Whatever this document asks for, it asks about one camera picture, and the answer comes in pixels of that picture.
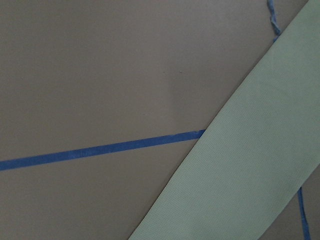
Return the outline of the olive green long-sleeve shirt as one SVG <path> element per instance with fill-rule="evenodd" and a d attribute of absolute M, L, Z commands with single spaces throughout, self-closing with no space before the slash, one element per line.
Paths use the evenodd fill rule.
<path fill-rule="evenodd" d="M 133 240 L 257 240 L 320 163 L 320 3 L 308 1 L 173 174 Z"/>

